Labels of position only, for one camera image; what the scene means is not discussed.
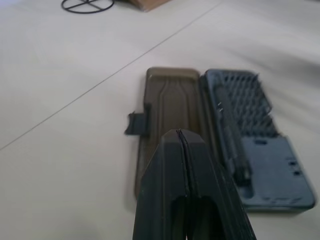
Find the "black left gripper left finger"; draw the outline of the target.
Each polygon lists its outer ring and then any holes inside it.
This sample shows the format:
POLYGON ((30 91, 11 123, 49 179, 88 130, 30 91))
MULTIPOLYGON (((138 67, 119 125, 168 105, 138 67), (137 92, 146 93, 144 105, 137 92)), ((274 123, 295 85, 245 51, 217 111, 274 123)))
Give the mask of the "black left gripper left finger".
POLYGON ((176 130, 160 139, 140 183, 134 240, 186 238, 187 186, 183 147, 176 130))

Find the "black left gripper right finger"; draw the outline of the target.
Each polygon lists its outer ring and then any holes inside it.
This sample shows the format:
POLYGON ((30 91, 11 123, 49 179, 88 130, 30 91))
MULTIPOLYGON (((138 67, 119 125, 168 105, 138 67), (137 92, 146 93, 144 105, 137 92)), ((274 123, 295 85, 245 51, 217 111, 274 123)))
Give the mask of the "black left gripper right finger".
POLYGON ((234 183, 204 140, 179 130, 190 190, 189 240, 254 240, 255 233, 234 183))

